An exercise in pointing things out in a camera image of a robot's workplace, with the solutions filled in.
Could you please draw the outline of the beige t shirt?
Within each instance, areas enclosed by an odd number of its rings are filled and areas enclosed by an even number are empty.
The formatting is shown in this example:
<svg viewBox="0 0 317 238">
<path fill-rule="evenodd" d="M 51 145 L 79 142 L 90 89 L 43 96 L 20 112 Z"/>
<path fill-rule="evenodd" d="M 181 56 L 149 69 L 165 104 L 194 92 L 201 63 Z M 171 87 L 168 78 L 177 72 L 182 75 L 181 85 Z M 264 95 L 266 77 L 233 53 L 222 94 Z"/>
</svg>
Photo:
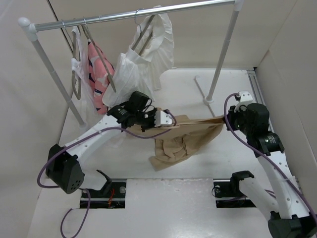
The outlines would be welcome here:
<svg viewBox="0 0 317 238">
<path fill-rule="evenodd" d="M 176 116 L 176 126 L 152 128 L 142 132 L 138 125 L 129 131 L 140 136 L 155 137 L 155 155 L 149 158 L 155 171 L 161 171 L 181 163 L 215 139 L 222 131 L 224 117 L 211 119 L 189 119 L 186 115 Z"/>
</svg>

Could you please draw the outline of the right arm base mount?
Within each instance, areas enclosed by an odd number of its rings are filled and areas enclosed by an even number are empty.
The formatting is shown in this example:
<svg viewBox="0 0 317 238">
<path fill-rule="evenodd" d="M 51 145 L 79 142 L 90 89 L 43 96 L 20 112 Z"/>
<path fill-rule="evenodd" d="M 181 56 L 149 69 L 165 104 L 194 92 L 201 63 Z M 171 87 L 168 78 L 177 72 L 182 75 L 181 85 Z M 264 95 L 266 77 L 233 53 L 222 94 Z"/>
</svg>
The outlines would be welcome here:
<svg viewBox="0 0 317 238">
<path fill-rule="evenodd" d="M 211 194 L 215 198 L 216 208 L 255 208 L 255 204 L 240 191 L 239 182 L 254 178 L 249 171 L 235 172 L 231 178 L 213 179 Z"/>
</svg>

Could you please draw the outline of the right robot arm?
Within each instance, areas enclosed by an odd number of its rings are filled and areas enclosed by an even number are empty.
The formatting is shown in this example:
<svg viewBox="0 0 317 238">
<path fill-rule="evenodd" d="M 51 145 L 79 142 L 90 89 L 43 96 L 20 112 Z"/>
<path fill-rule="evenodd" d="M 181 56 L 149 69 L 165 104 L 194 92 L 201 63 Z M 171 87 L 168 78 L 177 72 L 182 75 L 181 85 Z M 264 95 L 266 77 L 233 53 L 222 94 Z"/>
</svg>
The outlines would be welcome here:
<svg viewBox="0 0 317 238">
<path fill-rule="evenodd" d="M 249 171 L 232 174 L 229 183 L 234 195 L 244 194 L 260 210 L 273 238 L 312 238 L 317 234 L 317 215 L 300 192 L 291 174 L 279 136 L 269 130 L 269 111 L 263 104 L 242 103 L 224 107 L 224 121 L 233 135 L 246 136 L 250 148 L 270 182 L 268 193 Z"/>
</svg>

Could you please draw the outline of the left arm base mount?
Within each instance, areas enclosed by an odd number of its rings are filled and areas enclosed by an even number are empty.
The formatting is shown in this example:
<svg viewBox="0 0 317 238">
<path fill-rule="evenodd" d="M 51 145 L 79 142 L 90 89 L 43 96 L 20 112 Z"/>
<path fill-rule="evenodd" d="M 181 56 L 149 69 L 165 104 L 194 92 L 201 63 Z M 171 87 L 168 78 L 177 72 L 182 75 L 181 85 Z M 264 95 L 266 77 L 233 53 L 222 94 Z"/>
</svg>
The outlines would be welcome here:
<svg viewBox="0 0 317 238">
<path fill-rule="evenodd" d="M 111 179 L 101 170 L 97 170 L 105 180 L 100 190 L 89 188 L 91 209 L 124 209 L 127 179 Z"/>
</svg>

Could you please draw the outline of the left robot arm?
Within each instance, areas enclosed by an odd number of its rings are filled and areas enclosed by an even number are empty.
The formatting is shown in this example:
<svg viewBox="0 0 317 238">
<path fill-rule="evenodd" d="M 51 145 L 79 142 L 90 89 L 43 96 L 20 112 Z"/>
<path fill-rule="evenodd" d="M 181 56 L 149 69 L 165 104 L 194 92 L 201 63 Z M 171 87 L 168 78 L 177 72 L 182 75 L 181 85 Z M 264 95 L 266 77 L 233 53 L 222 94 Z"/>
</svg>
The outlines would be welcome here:
<svg viewBox="0 0 317 238">
<path fill-rule="evenodd" d="M 176 119 L 169 110 L 153 108 L 149 111 L 151 105 L 152 101 L 147 95 L 135 91 L 127 101 L 109 109 L 98 123 L 80 137 L 64 146 L 52 146 L 44 166 L 46 176 L 66 194 L 78 189 L 93 189 L 98 196 L 108 195 L 110 178 L 98 170 L 105 180 L 87 184 L 90 178 L 81 167 L 94 151 L 119 133 L 128 133 L 128 128 L 134 125 L 139 125 L 142 131 L 176 125 Z"/>
</svg>

